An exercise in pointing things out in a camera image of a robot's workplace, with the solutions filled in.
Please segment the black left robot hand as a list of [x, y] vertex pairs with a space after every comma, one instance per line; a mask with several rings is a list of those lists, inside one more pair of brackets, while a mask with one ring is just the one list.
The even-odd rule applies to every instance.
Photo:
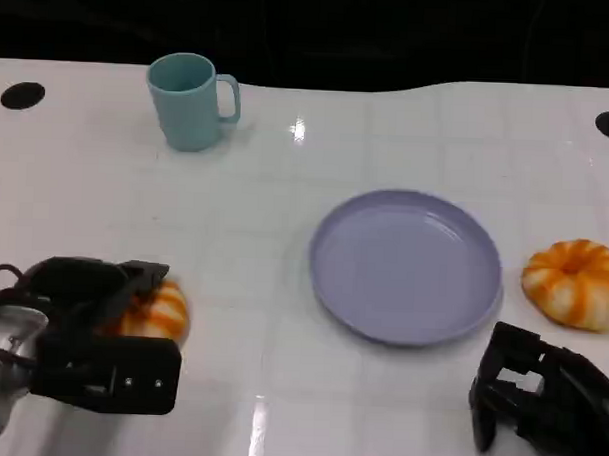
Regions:
[[54, 256], [31, 266], [15, 289], [59, 330], [88, 332], [117, 322], [136, 301], [148, 299], [168, 272], [167, 264], [142, 260]]

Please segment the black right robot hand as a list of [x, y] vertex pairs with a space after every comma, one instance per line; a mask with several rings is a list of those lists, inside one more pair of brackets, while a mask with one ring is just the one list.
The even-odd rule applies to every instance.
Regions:
[[498, 322], [469, 392], [473, 440], [490, 451], [505, 423], [555, 456], [609, 456], [609, 378], [584, 356]]

